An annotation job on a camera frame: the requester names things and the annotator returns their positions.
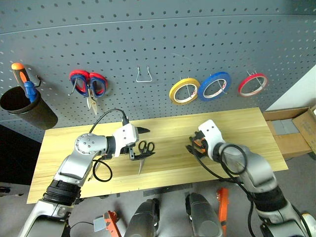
scissors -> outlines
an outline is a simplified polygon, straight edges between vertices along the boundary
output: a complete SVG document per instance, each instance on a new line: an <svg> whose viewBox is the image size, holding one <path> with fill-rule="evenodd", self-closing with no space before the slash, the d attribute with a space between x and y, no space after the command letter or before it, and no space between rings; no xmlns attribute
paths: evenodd
<svg viewBox="0 0 316 237"><path fill-rule="evenodd" d="M142 171L145 158L155 154L154 149L155 149L155 144L153 142L147 143L146 141L141 141L138 144L138 150L140 152L140 155L139 155L140 165L139 165L138 175Z"/></svg>
<svg viewBox="0 0 316 237"><path fill-rule="evenodd" d="M74 90L87 98L88 108L93 109L95 115L98 113L97 99L105 94L108 87L108 82L105 77L98 73L89 73L84 70L73 70L69 74L70 81L73 84Z"/></svg>

cardboard box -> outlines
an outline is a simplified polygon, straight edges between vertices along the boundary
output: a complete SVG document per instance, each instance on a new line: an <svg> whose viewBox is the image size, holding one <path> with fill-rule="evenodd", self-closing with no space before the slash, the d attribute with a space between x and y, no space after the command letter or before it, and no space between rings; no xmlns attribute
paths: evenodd
<svg viewBox="0 0 316 237"><path fill-rule="evenodd" d="M284 159L301 156L311 151L316 151L316 116L313 109L308 107L264 112L272 135ZM298 133L278 135L274 128L275 120L293 119L298 128Z"/></svg>

pegboard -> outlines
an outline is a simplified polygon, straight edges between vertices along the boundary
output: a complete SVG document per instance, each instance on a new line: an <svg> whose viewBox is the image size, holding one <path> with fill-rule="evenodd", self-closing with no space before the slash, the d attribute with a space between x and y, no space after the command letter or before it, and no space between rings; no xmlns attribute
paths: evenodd
<svg viewBox="0 0 316 237"><path fill-rule="evenodd" d="M0 94L16 86L11 63L22 62L58 116L55 127L92 124L86 99L70 97L74 69L109 81L99 115L122 108L131 120L260 107L263 111L316 63L314 1L21 0L0 2ZM136 82L137 66L140 79ZM227 95L173 105L170 88L180 79L203 82L225 71ZM238 85L249 72L269 78L266 89L243 98ZM0 124L41 141L44 131L0 112ZM103 122L120 120L109 114Z"/></svg>

robotic arm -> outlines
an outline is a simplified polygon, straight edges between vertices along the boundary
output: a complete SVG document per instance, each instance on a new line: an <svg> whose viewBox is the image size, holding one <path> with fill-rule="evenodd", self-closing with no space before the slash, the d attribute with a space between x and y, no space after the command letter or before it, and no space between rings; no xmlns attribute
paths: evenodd
<svg viewBox="0 0 316 237"><path fill-rule="evenodd" d="M252 153L246 146L226 143L220 130L212 120L201 124L199 132L190 138L193 146L187 149L197 158L209 156L222 164L230 174L239 174L263 221L261 232L264 237L308 237L301 218L291 203L283 196L269 163L259 154Z"/></svg>
<svg viewBox="0 0 316 237"><path fill-rule="evenodd" d="M64 159L43 198L37 201L19 237L41 237L43 233L47 237L69 236L70 229L66 228L66 223L91 171L93 159L103 155L112 157L112 154L118 157L121 149L128 147L130 159L133 160L135 154L132 146L139 140L138 129L127 120L113 136L92 133L79 136L73 152Z"/></svg>

wooden table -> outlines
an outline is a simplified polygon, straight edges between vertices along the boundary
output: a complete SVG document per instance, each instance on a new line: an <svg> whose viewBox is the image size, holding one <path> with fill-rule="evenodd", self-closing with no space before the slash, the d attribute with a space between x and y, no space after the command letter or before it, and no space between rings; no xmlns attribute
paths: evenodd
<svg viewBox="0 0 316 237"><path fill-rule="evenodd" d="M227 142L248 146L251 151L265 157L274 171L287 169L259 108L137 120L131 123L151 130L150 133L140 134L140 140L153 141L156 154L146 158L140 175L139 161L130 161L128 155L107 161L113 170L113 179L107 183L94 178L86 181L81 189L81 197L216 179L185 148L190 143L189 136L194 135L198 126L208 119L214 120ZM119 127L120 122L99 124L94 133L110 136ZM34 203L42 197L61 162L73 151L75 139L90 128L91 125L86 125L45 132L27 203ZM207 158L203 162L217 174L227 177L220 164ZM108 177L103 165L97 174L100 178Z"/></svg>

